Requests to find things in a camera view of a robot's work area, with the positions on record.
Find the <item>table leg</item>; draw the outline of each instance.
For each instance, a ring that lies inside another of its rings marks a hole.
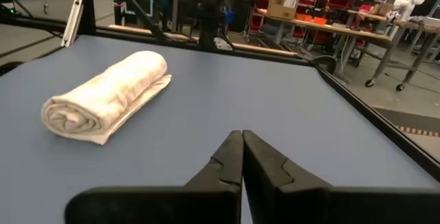
[[[347,28],[350,28],[350,27],[351,27],[351,24],[352,24],[352,22],[353,22],[354,19],[355,19],[355,15],[350,14],[350,15],[349,15],[349,19],[348,19],[347,22],[346,22],[346,27],[347,27]]]
[[[281,22],[280,26],[278,27],[278,31],[276,31],[275,36],[275,44],[280,45],[281,39],[283,37],[283,30],[284,30],[284,22]]]
[[[349,84],[350,79],[348,79],[346,76],[344,76],[344,68],[347,65],[347,62],[349,61],[350,54],[353,51],[353,48],[356,44],[356,37],[350,36],[348,41],[346,42],[346,46],[344,50],[342,51],[342,55],[340,57],[340,60],[338,60],[338,64],[336,65],[336,73],[335,76],[339,79],[345,81],[345,83]]]
[[[399,86],[397,86],[398,91],[403,90],[403,88],[405,88],[405,85],[411,81],[411,79],[417,72],[418,68],[420,67],[421,63],[423,62],[424,58],[426,58],[426,56],[428,55],[430,48],[437,42],[438,37],[439,37],[438,34],[429,35],[428,40],[426,41],[425,45],[421,48],[419,55],[412,63],[411,69],[408,70],[408,73],[406,73],[404,81],[402,81],[402,83]]]
[[[439,52],[440,52],[440,45],[437,46],[437,48],[435,49],[434,53],[431,55],[429,60],[427,60],[428,63],[435,63],[435,58],[439,55]]]
[[[346,35],[340,35],[339,36],[339,41],[338,41],[338,44],[336,45],[335,51],[333,53],[333,57],[335,57],[335,58],[338,57],[339,52],[344,47],[344,42],[345,42],[346,39],[347,39]]]
[[[372,87],[375,84],[375,80],[380,76],[380,74],[382,74],[382,72],[384,71],[386,65],[388,64],[388,61],[390,60],[391,55],[394,52],[394,49],[397,47],[397,45],[400,42],[400,39],[402,38],[402,36],[404,35],[405,29],[399,27],[399,29],[396,31],[394,37],[393,37],[393,41],[392,41],[392,45],[391,47],[389,47],[384,56],[382,57],[379,66],[377,66],[376,71],[374,72],[373,77],[370,80],[367,80],[365,82],[365,87]]]
[[[346,22],[347,28],[350,28],[350,25],[352,24],[354,18],[355,18],[354,15],[349,15],[349,20]],[[339,52],[344,47],[344,43],[345,43],[346,39],[347,39],[346,35],[340,35],[339,36],[339,41],[338,41],[338,44],[336,45],[335,51],[333,53],[333,57],[335,57],[335,58],[338,57]]]

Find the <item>caster wheel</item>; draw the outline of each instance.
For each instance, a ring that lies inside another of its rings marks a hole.
[[[365,82],[365,87],[372,87],[374,86],[374,81],[373,80],[367,80]]]
[[[398,84],[396,86],[396,91],[403,91],[404,89],[405,89],[405,85],[403,85],[403,84]]]

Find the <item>workbench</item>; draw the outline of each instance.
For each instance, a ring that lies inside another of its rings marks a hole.
[[[417,55],[412,65],[404,65],[400,62],[391,60],[391,55],[393,54],[394,50],[396,49],[397,45],[402,39],[402,36],[404,35],[406,29],[423,30],[428,35],[425,43],[423,44],[423,47],[421,48],[420,53]],[[384,69],[386,67],[391,67],[396,69],[408,70],[404,80],[396,86],[396,91],[403,91],[405,89],[406,84],[408,84],[411,81],[411,79],[417,72],[418,68],[420,67],[421,63],[428,55],[430,48],[437,42],[437,39],[440,34],[440,27],[435,27],[432,25],[424,25],[423,27],[420,27],[420,25],[416,23],[410,21],[399,21],[399,20],[393,22],[393,27],[391,28],[391,31],[393,30],[396,30],[396,32],[393,37],[393,42],[390,45],[384,45],[383,43],[376,43],[376,45],[386,48],[386,52],[383,57],[379,57],[376,56],[375,54],[367,52],[369,56],[379,59],[380,64],[377,66],[375,73],[373,74],[373,77],[365,82],[366,87],[372,87],[375,84],[376,79],[380,76],[380,74],[384,71]]]
[[[345,82],[350,82],[350,80],[344,76],[344,67],[347,64],[351,51],[353,51],[353,48],[355,46],[356,39],[364,39],[368,41],[380,41],[381,43],[389,44],[391,43],[391,39],[389,36],[381,35],[381,34],[375,34],[372,32],[366,32],[366,31],[356,31],[352,30],[345,25],[321,25],[314,22],[308,22],[308,21],[301,21],[298,19],[292,19],[290,21],[286,21],[283,19],[278,19],[274,17],[267,16],[267,10],[258,9],[258,12],[260,12],[262,15],[269,19],[275,19],[280,22],[280,26],[278,27],[278,31],[276,33],[276,39],[275,43],[279,44],[281,41],[281,34],[284,30],[284,23],[290,23],[294,26],[300,26],[305,27],[307,29],[313,29],[323,32],[331,32],[338,35],[342,35],[342,38],[340,39],[341,43],[339,43],[336,46],[335,51],[335,58],[338,58],[337,55],[339,54],[340,50],[342,49],[342,56],[338,60],[338,65],[336,67],[335,75],[340,78],[341,80]]]
[[[136,27],[127,27],[123,25],[109,25],[110,28],[117,29],[117,30],[123,30],[123,31],[130,31],[130,32],[138,32],[141,34],[151,35],[151,31],[148,29],[142,29],[142,28],[136,28]],[[198,40],[199,38],[196,36],[185,36],[183,34],[173,34],[171,32],[165,32],[165,34],[171,38],[181,40],[181,41],[188,41],[190,39]],[[253,45],[245,45],[240,43],[232,43],[235,47],[239,49],[249,49],[255,52],[262,52],[262,53],[271,53],[271,54],[278,54],[283,56],[295,56],[297,53],[295,52],[286,52],[280,49],[270,49],[265,47],[257,47]]]
[[[66,203],[97,186],[184,185],[243,129],[334,186],[440,189],[396,145],[407,141],[396,128],[318,68],[103,36],[0,78],[0,223],[62,223]],[[48,98],[141,50],[161,54],[173,79],[104,146],[44,127]],[[241,222],[252,223],[245,189]]]

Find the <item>orange object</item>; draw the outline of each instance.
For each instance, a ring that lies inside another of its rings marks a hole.
[[[299,21],[304,21],[305,19],[305,14],[296,14],[295,15],[295,19],[299,20]]]
[[[305,15],[304,16],[304,21],[311,22],[311,16],[310,15]]]
[[[315,17],[315,18],[313,18],[313,21],[316,24],[325,25],[325,23],[327,22],[327,19]]]

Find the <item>towel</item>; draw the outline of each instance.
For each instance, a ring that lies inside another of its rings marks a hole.
[[[41,119],[55,134],[104,145],[137,110],[171,80],[165,59],[136,52],[83,85],[51,97]]]

